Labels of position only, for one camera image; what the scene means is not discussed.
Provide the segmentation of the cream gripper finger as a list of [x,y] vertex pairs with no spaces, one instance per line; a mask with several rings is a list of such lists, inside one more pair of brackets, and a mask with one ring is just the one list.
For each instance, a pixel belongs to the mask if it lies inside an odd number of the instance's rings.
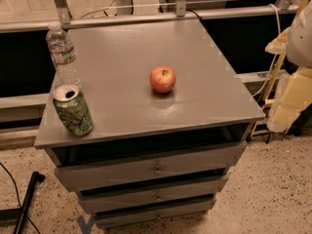
[[266,126],[270,132],[286,133],[300,113],[312,103],[312,68],[300,67],[278,82]]
[[265,51],[273,55],[285,54],[287,52],[287,42],[289,37],[289,28],[281,32],[274,40],[267,44]]

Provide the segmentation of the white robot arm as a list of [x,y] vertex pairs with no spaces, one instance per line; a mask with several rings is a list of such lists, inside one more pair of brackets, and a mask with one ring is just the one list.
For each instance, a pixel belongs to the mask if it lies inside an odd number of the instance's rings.
[[298,66],[292,75],[278,82],[266,126],[270,132],[286,133],[293,122],[312,103],[312,12],[307,6],[265,51],[286,54]]

